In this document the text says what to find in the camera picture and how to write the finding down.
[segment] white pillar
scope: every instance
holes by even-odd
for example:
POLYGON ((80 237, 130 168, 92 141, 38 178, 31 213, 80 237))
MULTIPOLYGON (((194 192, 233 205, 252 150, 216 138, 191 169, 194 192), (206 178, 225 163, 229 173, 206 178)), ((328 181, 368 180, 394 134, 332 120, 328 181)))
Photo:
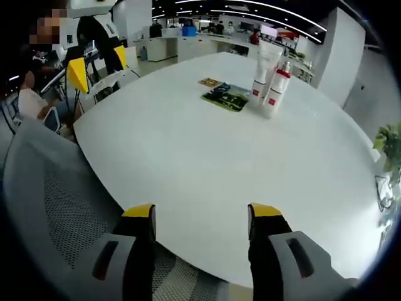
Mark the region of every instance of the white pillar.
POLYGON ((365 30, 353 18, 340 8, 330 13, 312 85, 340 107, 357 76, 364 44, 365 30))
POLYGON ((152 0, 123 0, 113 8, 113 20, 120 38, 131 45, 152 25, 152 0))

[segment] computer monitor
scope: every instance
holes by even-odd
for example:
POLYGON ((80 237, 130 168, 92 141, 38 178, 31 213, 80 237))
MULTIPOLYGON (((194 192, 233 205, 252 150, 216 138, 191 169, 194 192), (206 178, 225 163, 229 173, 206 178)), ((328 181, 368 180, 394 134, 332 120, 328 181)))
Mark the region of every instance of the computer monitor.
POLYGON ((249 30, 249 31, 253 31, 253 24, 241 22, 240 25, 239 25, 239 28, 245 29, 245 30, 249 30))
POLYGON ((261 33, 266 34, 268 36, 272 36, 273 38, 277 37, 277 29, 266 26, 266 25, 261 25, 261 33))

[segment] floor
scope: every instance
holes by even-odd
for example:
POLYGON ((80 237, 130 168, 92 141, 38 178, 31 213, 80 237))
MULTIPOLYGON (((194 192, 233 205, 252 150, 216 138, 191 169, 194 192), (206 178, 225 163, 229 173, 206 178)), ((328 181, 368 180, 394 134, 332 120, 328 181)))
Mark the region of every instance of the floor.
POLYGON ((167 66, 171 66, 177 63, 178 57, 175 56, 173 58, 169 58, 167 60, 162 60, 158 62, 154 61, 141 61, 138 59, 138 65, 140 69, 140 76, 144 77, 145 75, 148 75, 149 73, 152 73, 154 71, 157 71, 159 69, 162 69, 167 66))

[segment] round table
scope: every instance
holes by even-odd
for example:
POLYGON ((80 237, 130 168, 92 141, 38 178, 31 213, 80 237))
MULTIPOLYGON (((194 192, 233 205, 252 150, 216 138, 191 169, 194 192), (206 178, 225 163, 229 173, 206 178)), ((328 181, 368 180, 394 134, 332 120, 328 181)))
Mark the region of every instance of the round table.
POLYGON ((292 78, 273 119, 201 99, 207 77, 251 88, 256 61, 218 53, 153 72, 75 123, 78 143, 123 208, 156 204, 157 241, 194 266, 252 287, 247 204, 275 206, 293 231, 359 277, 380 241, 372 143, 334 102, 292 78))

